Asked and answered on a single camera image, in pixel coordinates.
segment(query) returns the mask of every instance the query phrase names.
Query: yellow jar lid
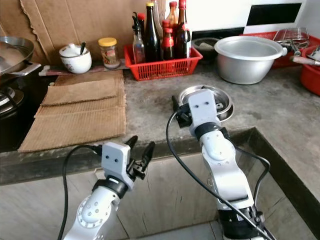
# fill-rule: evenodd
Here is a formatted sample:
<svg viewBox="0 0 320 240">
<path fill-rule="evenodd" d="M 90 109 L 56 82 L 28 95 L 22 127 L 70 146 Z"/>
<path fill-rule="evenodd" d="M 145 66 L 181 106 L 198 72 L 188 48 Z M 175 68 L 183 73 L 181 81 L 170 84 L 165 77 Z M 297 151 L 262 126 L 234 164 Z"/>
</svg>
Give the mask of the yellow jar lid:
<svg viewBox="0 0 320 240">
<path fill-rule="evenodd" d="M 113 37 L 104 37 L 98 40 L 98 43 L 102 47 L 110 47 L 117 44 L 117 39 Z"/>
</svg>

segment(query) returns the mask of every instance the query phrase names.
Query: frying pan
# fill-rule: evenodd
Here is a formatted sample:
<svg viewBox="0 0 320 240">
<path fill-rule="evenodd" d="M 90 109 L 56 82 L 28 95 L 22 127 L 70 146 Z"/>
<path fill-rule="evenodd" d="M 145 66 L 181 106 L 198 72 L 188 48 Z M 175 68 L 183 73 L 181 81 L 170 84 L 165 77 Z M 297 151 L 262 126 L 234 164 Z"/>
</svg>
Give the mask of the frying pan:
<svg viewBox="0 0 320 240">
<path fill-rule="evenodd" d="M 0 36 L 0 86 L 39 68 L 41 64 L 29 61 L 33 53 L 32 41 L 15 36 Z"/>
</svg>

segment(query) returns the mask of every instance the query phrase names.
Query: white wall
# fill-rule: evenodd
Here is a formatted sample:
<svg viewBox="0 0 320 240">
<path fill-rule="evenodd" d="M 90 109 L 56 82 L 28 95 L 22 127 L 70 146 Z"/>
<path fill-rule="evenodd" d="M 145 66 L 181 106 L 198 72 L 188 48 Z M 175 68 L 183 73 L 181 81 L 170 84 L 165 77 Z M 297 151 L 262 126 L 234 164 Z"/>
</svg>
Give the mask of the white wall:
<svg viewBox="0 0 320 240">
<path fill-rule="evenodd" d="M 178 2 L 179 0 L 166 0 L 166 17 L 169 14 L 170 1 Z M 302 3 L 294 23 L 247 26 L 244 29 L 244 33 L 272 32 L 297 26 L 306 1 L 317 2 L 318 12 L 320 12 L 320 0 L 187 0 L 186 17 L 192 31 L 239 28 L 246 26 L 252 5 Z"/>
<path fill-rule="evenodd" d="M 320 0 L 306 0 L 298 26 L 306 27 L 310 35 L 320 38 Z"/>
</svg>

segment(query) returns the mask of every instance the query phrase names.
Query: black tile stripe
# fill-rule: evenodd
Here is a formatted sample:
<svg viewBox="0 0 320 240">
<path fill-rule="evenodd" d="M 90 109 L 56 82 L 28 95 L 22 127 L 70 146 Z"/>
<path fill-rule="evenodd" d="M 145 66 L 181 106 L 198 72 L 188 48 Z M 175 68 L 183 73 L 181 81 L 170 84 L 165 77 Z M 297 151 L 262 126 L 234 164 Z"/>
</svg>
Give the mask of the black tile stripe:
<svg viewBox="0 0 320 240">
<path fill-rule="evenodd" d="M 301 3 L 252 5 L 247 26 L 294 23 Z"/>
</svg>

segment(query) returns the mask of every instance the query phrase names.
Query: red bottle cap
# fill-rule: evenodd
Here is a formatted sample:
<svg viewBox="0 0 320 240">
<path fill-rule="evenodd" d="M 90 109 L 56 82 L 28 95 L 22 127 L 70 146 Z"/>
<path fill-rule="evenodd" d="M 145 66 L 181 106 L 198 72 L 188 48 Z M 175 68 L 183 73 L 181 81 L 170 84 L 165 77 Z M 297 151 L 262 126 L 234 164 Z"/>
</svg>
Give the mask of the red bottle cap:
<svg viewBox="0 0 320 240">
<path fill-rule="evenodd" d="M 138 13 L 138 19 L 139 20 L 145 20 L 145 18 L 146 18 L 146 15 L 143 12 L 139 12 Z"/>
<path fill-rule="evenodd" d="M 173 30 L 172 30 L 172 28 L 166 27 L 166 28 L 164 29 L 164 32 L 165 32 L 165 33 L 172 33 Z"/>
<path fill-rule="evenodd" d="M 180 9 L 185 9 L 187 6 L 187 0 L 179 0 L 179 8 Z"/>
<path fill-rule="evenodd" d="M 171 2 L 169 2 L 169 6 L 170 6 L 170 8 L 172 8 L 172 7 L 176 8 L 177 7 L 177 2 L 176 1 L 171 1 Z"/>
<path fill-rule="evenodd" d="M 168 28 L 169 24 L 170 24 L 169 20 L 162 20 L 162 27 L 163 28 Z"/>
</svg>

